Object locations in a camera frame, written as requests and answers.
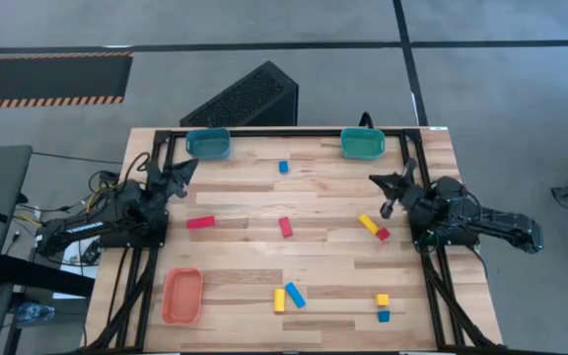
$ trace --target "red block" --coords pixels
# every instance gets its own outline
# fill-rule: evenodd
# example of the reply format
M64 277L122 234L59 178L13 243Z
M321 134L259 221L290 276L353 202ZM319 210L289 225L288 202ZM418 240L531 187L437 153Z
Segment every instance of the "red block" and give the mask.
M378 232L376 233L376 237L378 237L382 242L390 237L390 231L388 231L387 228L379 229Z
M293 229L291 229L291 221L288 217L280 218L280 229L282 230L282 236L291 237L293 235Z
M187 220L187 223L185 223L185 225L188 229L197 229L203 227L210 227L213 226L215 223L216 221L214 220L214 216L207 216L207 217Z

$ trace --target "black mat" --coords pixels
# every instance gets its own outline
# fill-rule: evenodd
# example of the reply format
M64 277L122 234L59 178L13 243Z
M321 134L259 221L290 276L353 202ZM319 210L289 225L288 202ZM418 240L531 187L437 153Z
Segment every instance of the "black mat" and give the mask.
M130 52L0 56L0 107L119 104Z

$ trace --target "black box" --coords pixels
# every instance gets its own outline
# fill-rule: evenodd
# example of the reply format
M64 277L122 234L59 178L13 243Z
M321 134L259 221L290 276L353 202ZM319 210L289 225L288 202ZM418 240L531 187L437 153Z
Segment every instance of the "black box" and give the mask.
M270 61L181 119L181 127L296 126L299 85Z

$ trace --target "small cube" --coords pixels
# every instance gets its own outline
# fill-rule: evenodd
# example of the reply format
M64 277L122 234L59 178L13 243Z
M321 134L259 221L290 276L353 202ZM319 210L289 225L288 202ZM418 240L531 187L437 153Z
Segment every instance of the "small cube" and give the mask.
M390 311L379 311L379 322L390 321Z
M286 174L286 173L288 173L288 162L286 162L286 161L281 161L281 162L280 162L280 173L281 173L281 174Z
M288 217L280 218L280 229L282 230L282 236L284 236L284 238L291 237L293 235L291 221L288 220Z
M284 312L284 304L286 303L286 294L284 289L275 289L275 298L273 299L273 311L275 313Z
M376 295L376 306L389 306L390 305L390 295L388 294L378 294Z
M390 231L388 231L387 228L379 229L376 233L376 237L378 237L381 242L384 242L387 238L390 237Z

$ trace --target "blue block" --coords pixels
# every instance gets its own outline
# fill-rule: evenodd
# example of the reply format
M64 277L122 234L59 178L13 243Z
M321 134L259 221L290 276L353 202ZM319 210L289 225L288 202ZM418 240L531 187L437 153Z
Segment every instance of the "blue block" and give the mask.
M288 163L286 161L281 161L280 162L280 173L281 174L286 174L288 173Z
M286 285L286 291L289 295L291 295L291 298L293 299L293 302L295 302L295 305L297 305L297 308L302 308L306 305L304 297L302 297L302 294L300 294L300 291L292 282L289 282L288 285Z
M379 322L390 321L390 311L379 311Z

